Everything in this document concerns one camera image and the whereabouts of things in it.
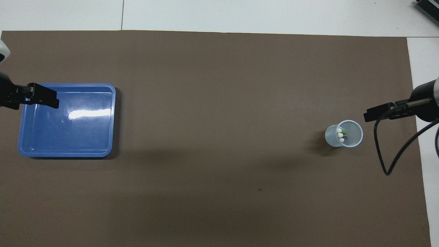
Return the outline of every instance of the white tile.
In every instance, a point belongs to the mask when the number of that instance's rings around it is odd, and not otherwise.
[[[1,0],[0,30],[118,30],[123,0]]]
[[[439,38],[408,38],[413,87],[439,77]],[[416,118],[417,129],[428,123]],[[433,127],[419,137],[422,176],[432,247],[439,246],[439,158],[436,155]]]
[[[125,0],[123,29],[439,36],[413,0]]]

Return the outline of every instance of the black ribbed object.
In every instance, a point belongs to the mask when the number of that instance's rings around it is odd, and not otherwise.
[[[417,0],[415,7],[439,25],[439,0]]]

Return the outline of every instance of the light blue cup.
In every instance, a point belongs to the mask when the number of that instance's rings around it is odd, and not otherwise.
[[[347,139],[344,142],[340,142],[337,136],[337,128],[346,131]],[[353,148],[360,144],[363,140],[363,129],[361,126],[353,120],[345,120],[339,124],[334,124],[328,127],[325,132],[326,142],[333,147],[347,147]]]

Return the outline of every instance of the blue tray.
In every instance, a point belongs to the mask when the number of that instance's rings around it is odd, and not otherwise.
[[[24,105],[18,151],[26,157],[104,157],[113,143],[116,90],[110,84],[41,84],[59,108]]]

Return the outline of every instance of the black cable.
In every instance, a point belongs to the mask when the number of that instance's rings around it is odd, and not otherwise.
[[[439,137],[439,127],[438,127],[438,130],[436,130],[436,136],[435,136],[436,154],[438,155],[438,158],[439,158],[438,137]]]
[[[395,158],[392,161],[392,164],[389,167],[389,170],[386,170],[385,165],[384,165],[384,161],[383,158],[381,156],[381,151],[380,151],[380,147],[378,144],[378,135],[377,135],[377,128],[378,128],[378,124],[380,123],[380,121],[382,119],[384,119],[385,117],[387,117],[388,115],[390,115],[392,112],[398,111],[400,109],[403,109],[407,107],[406,104],[404,105],[400,105],[397,107],[394,107],[393,109],[388,110],[387,112],[383,113],[375,122],[374,125],[374,139],[375,139],[375,146],[377,148],[377,153],[378,153],[378,159],[380,160],[381,163],[381,167],[383,169],[384,174],[386,174],[387,176],[389,176],[393,170],[393,168],[395,167],[396,162],[398,161],[398,159],[401,157],[402,153],[406,150],[406,148],[416,139],[418,138],[418,136],[420,136],[422,133],[426,132],[429,128],[433,127],[434,125],[439,123],[439,120],[436,120],[432,123],[430,123],[429,125],[425,126],[424,128],[422,128],[420,131],[418,131],[415,135],[413,135],[399,150],[399,152],[396,154]]]

